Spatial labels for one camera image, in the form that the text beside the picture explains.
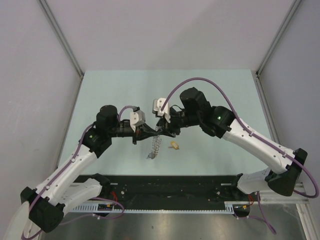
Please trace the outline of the metal key organizer ring disc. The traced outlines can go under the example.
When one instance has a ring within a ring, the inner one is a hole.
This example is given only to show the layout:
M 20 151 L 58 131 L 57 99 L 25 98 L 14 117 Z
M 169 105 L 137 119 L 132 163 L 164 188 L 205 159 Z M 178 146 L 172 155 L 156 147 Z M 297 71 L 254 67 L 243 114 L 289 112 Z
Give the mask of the metal key organizer ring disc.
M 157 136 L 153 137 L 152 145 L 151 145 L 152 148 L 151 148 L 150 153 L 147 156 L 147 159 L 152 159 L 153 160 L 158 156 L 159 150 L 160 150 L 160 146 L 161 146 L 161 142 L 162 142 L 162 139 L 161 139 L 160 135 L 157 135 Z

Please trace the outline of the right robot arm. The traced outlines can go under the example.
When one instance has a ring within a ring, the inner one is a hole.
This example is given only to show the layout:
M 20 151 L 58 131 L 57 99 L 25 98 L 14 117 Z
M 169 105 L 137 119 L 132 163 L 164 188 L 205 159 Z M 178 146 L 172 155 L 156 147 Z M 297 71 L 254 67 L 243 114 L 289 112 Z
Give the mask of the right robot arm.
M 264 190 L 272 190 L 285 197 L 294 193 L 302 171 L 300 165 L 308 155 L 305 150 L 278 145 L 237 120 L 228 108 L 212 106 L 204 93 L 194 87 L 184 90 L 179 97 L 183 104 L 180 111 L 166 104 L 165 98 L 153 101 L 152 112 L 160 118 L 157 126 L 163 135 L 175 137 L 182 128 L 200 126 L 207 135 L 229 141 L 267 165 L 265 170 L 236 176 L 230 188 L 235 200 L 242 201 L 248 194 Z

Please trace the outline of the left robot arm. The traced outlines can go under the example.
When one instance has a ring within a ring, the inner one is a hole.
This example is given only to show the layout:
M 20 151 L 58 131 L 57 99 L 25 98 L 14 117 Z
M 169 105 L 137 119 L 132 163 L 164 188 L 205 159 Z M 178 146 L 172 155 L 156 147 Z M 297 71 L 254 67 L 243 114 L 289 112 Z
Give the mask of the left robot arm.
M 145 114 L 139 107 L 133 108 L 129 119 L 120 121 L 115 106 L 102 106 L 68 160 L 36 188 L 26 187 L 20 193 L 21 202 L 29 203 L 27 219 L 45 233 L 53 231 L 67 214 L 68 204 L 62 201 L 63 194 L 83 170 L 111 146 L 113 138 L 130 137 L 136 144 L 158 134 L 159 130 L 145 123 Z

